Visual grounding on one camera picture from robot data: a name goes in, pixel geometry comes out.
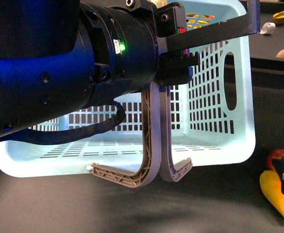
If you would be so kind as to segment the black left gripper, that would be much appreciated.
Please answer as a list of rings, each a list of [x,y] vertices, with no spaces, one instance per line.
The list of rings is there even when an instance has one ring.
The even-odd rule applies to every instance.
[[[157,8],[147,0],[128,0],[133,17],[126,24],[126,77],[132,86],[187,84],[199,53],[188,49],[260,32],[260,1],[249,0],[247,13],[186,31],[185,7],[178,2]]]

